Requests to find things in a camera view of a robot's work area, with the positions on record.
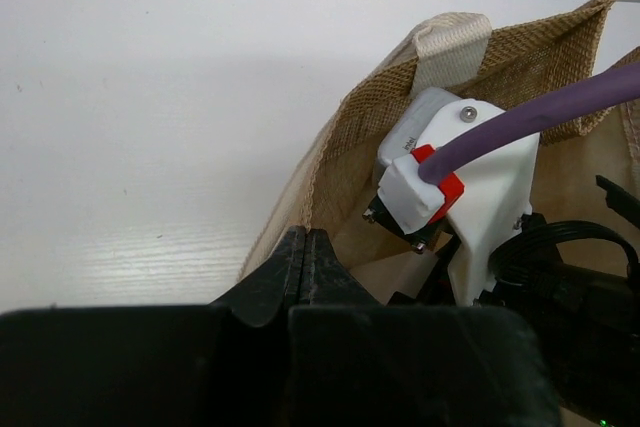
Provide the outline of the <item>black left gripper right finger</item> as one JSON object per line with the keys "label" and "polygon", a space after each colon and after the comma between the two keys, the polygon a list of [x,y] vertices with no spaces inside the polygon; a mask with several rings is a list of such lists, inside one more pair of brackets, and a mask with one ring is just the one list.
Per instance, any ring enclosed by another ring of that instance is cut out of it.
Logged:
{"label": "black left gripper right finger", "polygon": [[293,426],[556,426],[533,330],[501,307],[379,304],[307,234],[289,313]]}

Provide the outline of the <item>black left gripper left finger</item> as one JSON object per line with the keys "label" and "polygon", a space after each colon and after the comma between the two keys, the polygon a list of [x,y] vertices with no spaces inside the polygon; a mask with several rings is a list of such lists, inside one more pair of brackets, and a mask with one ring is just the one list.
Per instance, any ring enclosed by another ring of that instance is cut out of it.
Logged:
{"label": "black left gripper left finger", "polygon": [[5,426],[281,426],[305,231],[206,305],[1,318]]}

